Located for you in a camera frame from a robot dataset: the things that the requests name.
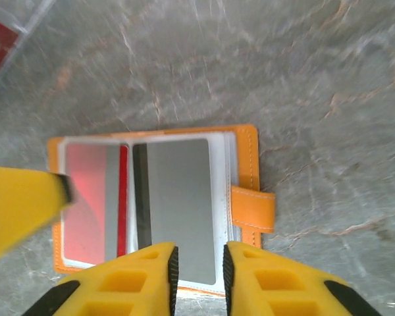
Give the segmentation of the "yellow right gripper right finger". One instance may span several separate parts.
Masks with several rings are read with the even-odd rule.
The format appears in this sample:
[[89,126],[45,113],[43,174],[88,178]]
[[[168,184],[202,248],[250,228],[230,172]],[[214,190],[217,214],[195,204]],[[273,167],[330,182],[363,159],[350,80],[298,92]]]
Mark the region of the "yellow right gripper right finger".
[[228,315],[378,315],[341,278],[241,242],[224,246],[223,278]]

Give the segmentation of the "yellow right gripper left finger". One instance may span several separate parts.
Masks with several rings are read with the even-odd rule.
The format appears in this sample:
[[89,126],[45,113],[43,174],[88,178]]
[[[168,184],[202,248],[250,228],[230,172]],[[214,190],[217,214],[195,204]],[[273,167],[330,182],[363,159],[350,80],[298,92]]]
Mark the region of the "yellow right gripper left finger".
[[66,276],[25,315],[174,315],[178,277],[178,247],[155,244]]

